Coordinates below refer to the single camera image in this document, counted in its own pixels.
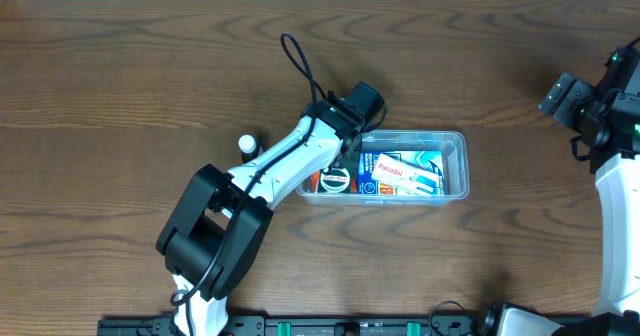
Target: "plastic box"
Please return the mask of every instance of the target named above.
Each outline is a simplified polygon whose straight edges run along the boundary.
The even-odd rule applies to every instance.
[[[311,192],[311,178],[296,188],[308,202],[331,205],[429,205],[444,206],[469,195],[467,145],[464,136],[455,131],[378,130],[362,136],[362,152],[366,151],[442,151],[446,195],[361,195]]]

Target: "blue packaging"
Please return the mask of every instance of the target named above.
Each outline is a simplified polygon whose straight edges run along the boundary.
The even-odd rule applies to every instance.
[[[378,182],[371,178],[374,166],[383,153],[400,162],[420,167],[438,175],[441,180],[440,194],[445,194],[444,164],[442,152],[440,151],[372,151],[360,153],[360,164],[358,166],[358,193],[363,195],[412,195],[407,191]]]

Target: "white robotic arm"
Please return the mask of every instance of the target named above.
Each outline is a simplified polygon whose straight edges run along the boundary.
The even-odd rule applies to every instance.
[[[602,206],[602,285],[595,314],[640,311],[640,156],[596,172]]]
[[[256,171],[295,144],[307,132],[310,124],[311,118],[309,116],[303,117],[289,136],[267,152],[242,166],[230,169],[228,173],[233,176],[232,182],[244,190]],[[329,167],[338,156],[342,142],[343,140],[336,135],[335,129],[321,120],[316,120],[313,133],[305,146],[293,150],[271,167],[262,177],[260,183],[251,189],[249,196],[263,198],[267,202],[267,206],[274,209],[285,196],[312,173]],[[222,212],[227,217],[231,217],[232,211],[228,208],[223,209]],[[183,276],[174,275],[173,278],[179,291],[188,292],[193,288],[193,285]],[[179,306],[174,322],[182,333],[189,335],[186,317],[187,314],[190,314],[196,335],[218,335],[229,318],[225,308],[226,301],[226,297],[221,300],[211,298],[211,300],[205,301],[200,297],[198,291],[188,301],[190,312],[187,313],[186,304]]]
[[[590,161],[602,207],[602,284],[594,317],[564,327],[519,307],[503,310],[497,335],[637,335],[640,311],[640,38],[618,47],[596,87],[564,73],[538,108],[580,133],[574,157]],[[578,142],[589,147],[579,156]]]

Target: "wooden table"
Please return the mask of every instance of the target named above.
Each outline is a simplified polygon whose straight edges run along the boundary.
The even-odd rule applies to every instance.
[[[378,88],[385,128],[462,132],[471,194],[441,209],[290,195],[231,306],[595,305],[594,179],[536,106],[563,71],[599,80],[640,33],[638,0],[6,0],[0,16],[2,334],[171,309],[154,245],[189,178],[238,165],[244,133],[273,144],[309,102],[283,31],[325,89]]]

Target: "robotic arm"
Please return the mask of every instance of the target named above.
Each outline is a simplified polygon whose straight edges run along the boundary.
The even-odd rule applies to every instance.
[[[207,165],[193,176],[156,244],[178,293],[193,294],[177,305],[174,318],[184,334],[220,332],[227,321],[226,296],[253,264],[273,209],[313,172],[359,150],[361,134],[383,106],[382,96],[364,82],[344,100],[329,93],[316,108],[306,109],[289,136],[256,159],[226,173]],[[307,141],[295,147],[311,125]],[[251,187],[265,165],[271,166]],[[204,215],[205,209],[231,218],[226,231]]]
[[[597,86],[564,73],[539,105],[577,131],[574,157],[590,161],[602,206],[603,259],[594,317],[561,327],[517,306],[500,314],[497,335],[637,335],[640,333],[640,38],[617,48]],[[578,142],[589,153],[578,155]]]

